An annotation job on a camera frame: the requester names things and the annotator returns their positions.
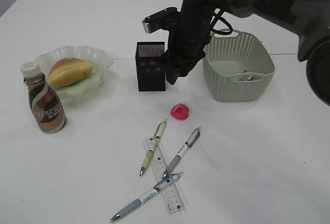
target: bread roll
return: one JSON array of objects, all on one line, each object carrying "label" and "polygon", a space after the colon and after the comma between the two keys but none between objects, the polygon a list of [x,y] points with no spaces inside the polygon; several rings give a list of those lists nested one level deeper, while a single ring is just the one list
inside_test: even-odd
[{"label": "bread roll", "polygon": [[48,83],[60,88],[84,79],[92,73],[93,65],[80,58],[63,58],[49,73]]}]

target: pen tip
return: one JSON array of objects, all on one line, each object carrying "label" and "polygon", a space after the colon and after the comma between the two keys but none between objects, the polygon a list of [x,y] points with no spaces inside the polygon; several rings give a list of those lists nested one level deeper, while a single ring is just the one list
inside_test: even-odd
[{"label": "pen tip", "polygon": [[143,175],[144,171],[145,171],[145,167],[142,167],[140,171],[140,177]]},{"label": "pen tip", "polygon": [[114,217],[111,218],[110,222],[117,220],[120,217],[120,214],[116,214]]},{"label": "pen tip", "polygon": [[166,173],[163,174],[163,179],[165,179],[167,177],[168,177],[168,173],[166,172]]}]

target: gray plastic basket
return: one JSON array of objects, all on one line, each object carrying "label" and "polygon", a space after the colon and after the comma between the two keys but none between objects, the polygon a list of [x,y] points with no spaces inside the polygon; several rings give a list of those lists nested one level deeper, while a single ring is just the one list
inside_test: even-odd
[{"label": "gray plastic basket", "polygon": [[237,30],[234,32],[237,33],[236,37],[216,37],[211,34],[212,39],[204,49],[204,76],[217,100],[256,100],[266,90],[275,66],[254,35]]}]

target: black pen holder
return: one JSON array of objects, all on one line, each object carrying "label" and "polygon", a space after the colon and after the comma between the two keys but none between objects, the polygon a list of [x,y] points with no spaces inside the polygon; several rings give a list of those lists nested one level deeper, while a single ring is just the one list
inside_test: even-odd
[{"label": "black pen holder", "polygon": [[139,91],[165,91],[164,42],[138,42],[135,54]]}]

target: gray pen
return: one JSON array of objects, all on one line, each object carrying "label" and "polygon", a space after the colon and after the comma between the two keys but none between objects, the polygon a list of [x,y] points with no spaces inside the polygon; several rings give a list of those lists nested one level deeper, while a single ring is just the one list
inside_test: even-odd
[{"label": "gray pen", "polygon": [[188,149],[192,147],[192,145],[196,142],[196,140],[198,139],[198,137],[200,137],[200,135],[201,135],[201,127],[199,126],[197,129],[193,131],[193,133],[190,135],[190,137],[185,142],[185,144],[181,147],[177,155],[173,158],[170,165],[164,172],[163,178],[166,178],[173,171],[176,165],[180,162],[181,158],[185,155]]},{"label": "gray pen", "polygon": [[178,174],[172,174],[172,177],[168,179],[161,180],[158,184],[156,184],[151,191],[148,191],[146,194],[141,196],[140,198],[136,199],[135,201],[131,202],[129,205],[127,205],[125,208],[120,210],[118,213],[116,213],[110,222],[113,222],[114,220],[117,220],[119,218],[122,218],[126,215],[128,215],[133,210],[136,210],[139,206],[146,203],[148,200],[156,196],[161,190],[166,189],[173,183],[179,180],[179,178],[182,176],[183,172],[180,172]]},{"label": "gray pen", "polygon": [[140,177],[143,175],[143,173],[145,172],[145,170],[147,170],[147,168],[149,167],[150,165],[150,161],[152,160],[153,156],[154,156],[154,152],[155,152],[155,149],[160,141],[160,138],[161,136],[163,135],[164,133],[164,130],[166,128],[166,124],[167,124],[167,119],[164,119],[163,122],[161,122],[158,127],[157,127],[157,130],[154,134],[154,142],[153,142],[153,145],[152,147],[148,150],[148,152],[146,153],[146,156],[145,156],[145,159],[143,161],[143,164],[141,166],[141,170],[140,170]]}]

